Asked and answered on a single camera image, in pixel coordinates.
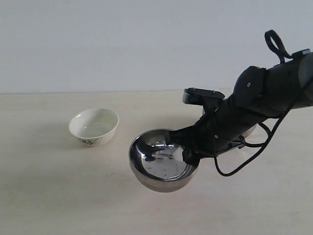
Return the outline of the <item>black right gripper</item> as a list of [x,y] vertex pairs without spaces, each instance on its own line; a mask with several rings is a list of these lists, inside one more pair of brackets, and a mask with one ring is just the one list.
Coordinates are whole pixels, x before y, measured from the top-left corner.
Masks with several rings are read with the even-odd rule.
[[166,144],[185,147],[182,157],[188,165],[198,165],[202,157],[219,155],[230,143],[241,138],[243,126],[268,119],[264,113],[243,106],[234,94],[224,98],[218,107],[203,108],[205,113],[194,125],[165,134]]

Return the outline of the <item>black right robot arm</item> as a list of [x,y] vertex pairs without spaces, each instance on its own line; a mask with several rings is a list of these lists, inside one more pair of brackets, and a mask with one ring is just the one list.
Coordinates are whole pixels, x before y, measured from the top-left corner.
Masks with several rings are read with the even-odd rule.
[[312,106],[313,87],[301,92],[312,77],[313,54],[299,52],[270,69],[248,67],[229,97],[219,91],[187,88],[183,102],[201,105],[205,113],[194,125],[169,131],[166,143],[185,147],[183,156],[188,163],[199,155],[223,152],[256,124],[281,117],[292,102],[295,109]]

